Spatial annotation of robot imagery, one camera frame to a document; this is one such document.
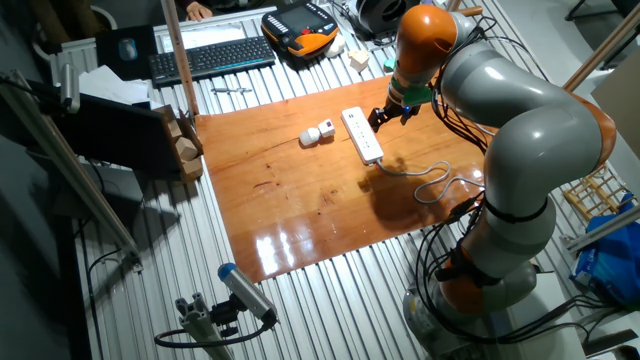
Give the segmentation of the bystander hand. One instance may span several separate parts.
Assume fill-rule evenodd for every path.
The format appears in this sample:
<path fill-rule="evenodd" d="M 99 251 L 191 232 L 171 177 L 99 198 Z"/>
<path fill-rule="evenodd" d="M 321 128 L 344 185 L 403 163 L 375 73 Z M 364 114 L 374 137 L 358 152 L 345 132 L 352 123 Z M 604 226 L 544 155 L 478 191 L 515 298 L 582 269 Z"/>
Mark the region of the bystander hand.
<path fill-rule="evenodd" d="M 202 21 L 213 16 L 212 11 L 197 1 L 192 1 L 185 7 L 187 19 L 189 21 Z"/>

